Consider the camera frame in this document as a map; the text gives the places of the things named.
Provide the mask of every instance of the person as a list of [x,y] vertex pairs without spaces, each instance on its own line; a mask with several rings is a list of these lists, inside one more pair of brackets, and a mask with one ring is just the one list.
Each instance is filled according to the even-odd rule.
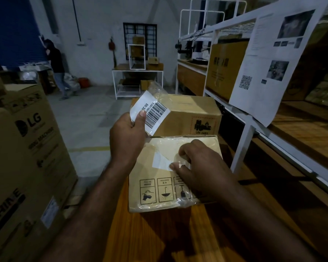
[[[132,124],[123,114],[110,130],[111,160],[94,189],[40,258],[47,261],[102,261],[117,201],[145,143],[145,111]],[[221,156],[199,140],[182,145],[191,169],[170,167],[194,189],[205,192],[224,207],[253,241],[261,244],[265,261],[322,261],[316,251],[255,199],[233,177]]]
[[43,42],[46,48],[48,60],[51,61],[53,77],[55,79],[57,87],[62,92],[62,97],[60,100],[65,100],[69,98],[66,88],[72,91],[72,96],[76,96],[76,91],[74,91],[72,87],[64,80],[64,67],[62,63],[61,52],[54,46],[53,42],[50,39],[45,39]]

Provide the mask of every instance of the blue jeans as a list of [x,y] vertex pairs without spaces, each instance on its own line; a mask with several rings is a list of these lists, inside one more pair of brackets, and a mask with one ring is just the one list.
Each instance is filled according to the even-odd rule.
[[66,88],[69,88],[71,91],[73,91],[73,89],[66,81],[64,81],[64,73],[54,73],[53,77],[55,79],[58,88],[61,90],[63,97],[68,97]]

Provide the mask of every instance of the left hand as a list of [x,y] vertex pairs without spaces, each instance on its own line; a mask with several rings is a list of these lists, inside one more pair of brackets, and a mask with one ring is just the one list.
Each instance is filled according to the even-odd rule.
[[146,112],[142,110],[137,115],[135,124],[131,122],[128,112],[114,123],[109,131],[112,164],[132,170],[146,139],[145,120]]

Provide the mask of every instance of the blue wall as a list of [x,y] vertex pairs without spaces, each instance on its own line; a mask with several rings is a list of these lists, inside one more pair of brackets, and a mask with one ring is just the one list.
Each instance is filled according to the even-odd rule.
[[46,60],[29,0],[0,0],[0,64]]

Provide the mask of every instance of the lg logo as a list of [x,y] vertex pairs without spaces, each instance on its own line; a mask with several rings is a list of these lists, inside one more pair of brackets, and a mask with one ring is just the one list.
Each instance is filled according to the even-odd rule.
[[[32,118],[27,118],[27,122],[30,127],[34,127],[40,121],[41,121],[41,117],[39,116],[39,113],[35,113]],[[27,123],[23,120],[16,120],[15,123],[22,137],[26,136],[28,133]]]

